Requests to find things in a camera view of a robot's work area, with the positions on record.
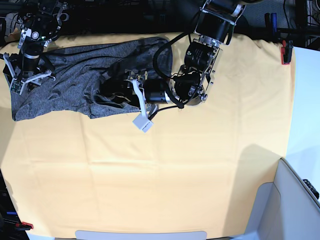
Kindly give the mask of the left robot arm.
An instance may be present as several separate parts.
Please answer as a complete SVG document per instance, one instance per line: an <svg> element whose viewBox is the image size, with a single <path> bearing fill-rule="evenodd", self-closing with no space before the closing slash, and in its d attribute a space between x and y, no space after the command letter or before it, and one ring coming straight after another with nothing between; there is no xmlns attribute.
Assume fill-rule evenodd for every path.
<svg viewBox="0 0 320 240"><path fill-rule="evenodd" d="M246 5L244 0L206 0L194 16L197 23L193 32L198 38L189 40L177 73L164 73L161 59L174 43L189 37L190 31L181 33L155 52L152 67L156 76L149 77L147 71L114 76L102 84L98 96L118 105L126 103L138 107L147 120L159 112L158 105L173 103L174 107L182 109L205 102L213 85L211 73L218 62L220 46L230 44Z"/></svg>

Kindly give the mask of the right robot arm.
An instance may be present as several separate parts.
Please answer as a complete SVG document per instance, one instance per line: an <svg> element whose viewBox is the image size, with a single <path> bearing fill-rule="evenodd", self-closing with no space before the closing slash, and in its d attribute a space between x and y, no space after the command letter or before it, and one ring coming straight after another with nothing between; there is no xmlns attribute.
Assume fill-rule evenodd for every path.
<svg viewBox="0 0 320 240"><path fill-rule="evenodd" d="M43 79L54 79L55 67L44 55L44 49L59 37L68 3L62 0L1 1L0 16L16 13L20 25L19 53L2 53L3 74L13 93L22 94L28 84L40 86Z"/></svg>

